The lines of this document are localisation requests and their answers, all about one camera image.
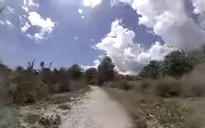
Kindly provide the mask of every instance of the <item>sandy trail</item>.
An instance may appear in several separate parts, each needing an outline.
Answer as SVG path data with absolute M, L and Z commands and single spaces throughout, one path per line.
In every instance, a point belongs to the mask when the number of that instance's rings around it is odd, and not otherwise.
M 62 117 L 60 128 L 131 128 L 127 112 L 99 87 L 91 87 Z

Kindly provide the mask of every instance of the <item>cumulus cloud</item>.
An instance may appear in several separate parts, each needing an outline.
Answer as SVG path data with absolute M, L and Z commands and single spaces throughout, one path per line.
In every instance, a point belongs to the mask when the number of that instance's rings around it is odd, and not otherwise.
M 101 2 L 102 0 L 83 0 L 83 6 L 94 8 Z
M 22 9 L 27 13 L 20 16 L 21 21 L 21 31 L 27 32 L 31 27 L 37 26 L 40 28 L 39 32 L 27 33 L 27 37 L 31 39 L 42 40 L 47 39 L 48 35 L 54 31 L 55 23 L 47 17 L 46 19 L 42 18 L 39 13 L 36 11 L 30 10 L 31 8 L 38 8 L 39 4 L 34 3 L 33 0 L 23 0 Z
M 150 49 L 135 43 L 135 33 L 120 25 L 116 20 L 111 25 L 111 32 L 96 45 L 114 61 L 117 70 L 124 74 L 138 73 L 150 60 L 161 60 L 172 48 L 155 42 Z

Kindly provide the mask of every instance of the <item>dry grass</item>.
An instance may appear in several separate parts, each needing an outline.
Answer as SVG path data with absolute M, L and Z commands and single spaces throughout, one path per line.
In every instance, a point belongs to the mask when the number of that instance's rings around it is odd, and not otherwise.
M 135 128 L 205 128 L 204 99 L 165 99 L 138 91 L 105 90 L 129 111 Z

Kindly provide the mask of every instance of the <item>small tree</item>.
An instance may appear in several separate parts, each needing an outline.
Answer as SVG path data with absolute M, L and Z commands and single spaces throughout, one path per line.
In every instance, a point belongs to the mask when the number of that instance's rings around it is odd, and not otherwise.
M 162 65 L 164 75 L 180 77 L 193 68 L 193 62 L 183 51 L 173 51 L 165 56 Z
M 143 78 L 152 78 L 157 79 L 161 73 L 161 64 L 160 61 L 150 61 L 148 65 L 146 65 L 139 75 Z
M 81 68 L 78 64 L 72 65 L 68 72 L 72 79 L 79 79 L 82 76 Z
M 85 78 L 87 82 L 90 82 L 92 79 L 95 79 L 97 74 L 96 68 L 89 68 L 85 71 Z
M 115 78 L 114 63 L 111 58 L 106 56 L 98 66 L 99 84 L 112 81 Z

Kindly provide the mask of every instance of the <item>vegetation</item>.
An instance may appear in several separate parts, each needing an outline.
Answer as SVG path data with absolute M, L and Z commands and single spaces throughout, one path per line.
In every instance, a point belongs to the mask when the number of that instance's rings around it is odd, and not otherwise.
M 98 66 L 99 84 L 103 82 L 113 81 L 115 79 L 114 63 L 110 57 L 104 57 L 100 65 Z

